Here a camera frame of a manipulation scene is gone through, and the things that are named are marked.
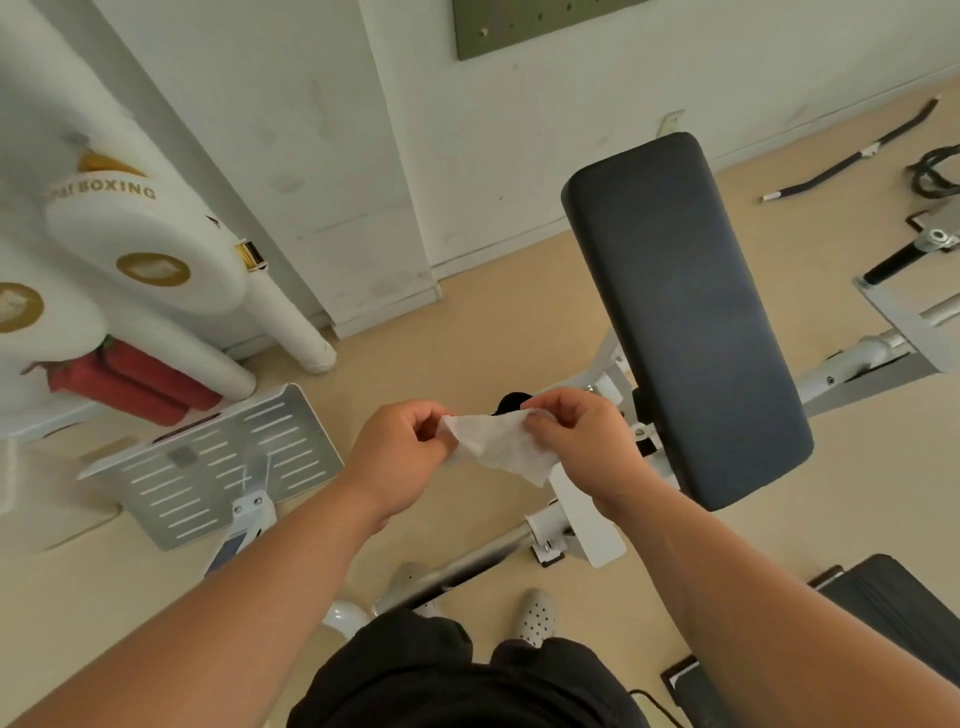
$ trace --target perforated metal plate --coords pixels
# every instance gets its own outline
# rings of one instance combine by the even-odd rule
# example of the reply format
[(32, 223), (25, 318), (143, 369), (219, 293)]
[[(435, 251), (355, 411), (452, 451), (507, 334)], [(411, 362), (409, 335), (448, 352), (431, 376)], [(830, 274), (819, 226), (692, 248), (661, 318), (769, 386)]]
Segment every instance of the perforated metal plate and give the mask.
[(343, 468), (302, 390), (286, 384), (100, 460), (79, 479), (97, 479), (169, 550), (231, 523), (233, 501), (253, 485), (246, 463), (256, 455), (270, 458), (274, 503), (323, 485)]
[(461, 61), (647, 0), (453, 0)]

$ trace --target white wall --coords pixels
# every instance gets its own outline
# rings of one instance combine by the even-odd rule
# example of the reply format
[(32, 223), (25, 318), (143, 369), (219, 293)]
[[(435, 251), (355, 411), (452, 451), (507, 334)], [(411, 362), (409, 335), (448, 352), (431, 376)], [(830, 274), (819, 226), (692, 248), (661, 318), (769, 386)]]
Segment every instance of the white wall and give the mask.
[(434, 266), (556, 231), (568, 177), (675, 109), (716, 159), (960, 62), (956, 0), (653, 0), (471, 61), (450, 0), (361, 7)]
[(355, 0), (94, 0), (337, 324), (434, 281)]

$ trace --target tissue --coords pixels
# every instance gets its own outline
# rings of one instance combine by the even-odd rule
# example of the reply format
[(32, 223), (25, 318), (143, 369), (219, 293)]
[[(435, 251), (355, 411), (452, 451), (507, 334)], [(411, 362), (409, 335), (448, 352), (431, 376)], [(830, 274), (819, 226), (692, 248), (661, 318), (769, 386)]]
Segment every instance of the tissue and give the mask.
[(521, 475), (542, 488), (560, 458), (541, 448), (523, 426), (523, 421), (533, 412), (556, 422), (546, 410), (526, 409), (497, 416), (445, 416), (440, 420), (440, 430), (447, 430), (457, 438), (459, 445), (452, 459), (473, 458), (488, 468)]

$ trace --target black handle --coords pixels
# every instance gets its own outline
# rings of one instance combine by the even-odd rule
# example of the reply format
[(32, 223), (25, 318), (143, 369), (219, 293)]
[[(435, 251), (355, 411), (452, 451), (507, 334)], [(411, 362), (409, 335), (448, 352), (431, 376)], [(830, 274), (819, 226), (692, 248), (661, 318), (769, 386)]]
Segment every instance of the black handle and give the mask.
[(870, 285), (883, 283), (904, 268), (916, 263), (924, 257), (924, 255), (926, 255), (926, 251), (920, 250), (914, 243), (904, 245), (886, 260), (863, 274), (863, 279), (865, 282), (870, 283)]

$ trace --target gold logo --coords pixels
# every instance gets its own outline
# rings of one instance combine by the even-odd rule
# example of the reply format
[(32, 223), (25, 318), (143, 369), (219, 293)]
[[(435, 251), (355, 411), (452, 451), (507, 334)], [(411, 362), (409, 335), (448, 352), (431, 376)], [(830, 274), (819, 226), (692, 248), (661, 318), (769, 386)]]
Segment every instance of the gold logo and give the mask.
[(31, 327), (43, 307), (43, 298), (29, 285), (0, 282), (0, 333)]
[(126, 180), (80, 180), (50, 190), (48, 197), (51, 200), (56, 200), (74, 194), (83, 195), (87, 192), (130, 192), (149, 200), (156, 199), (156, 193), (151, 187), (136, 182), (127, 182)]
[(163, 253), (127, 253), (117, 258), (117, 270), (147, 285), (173, 288), (190, 280), (190, 266)]

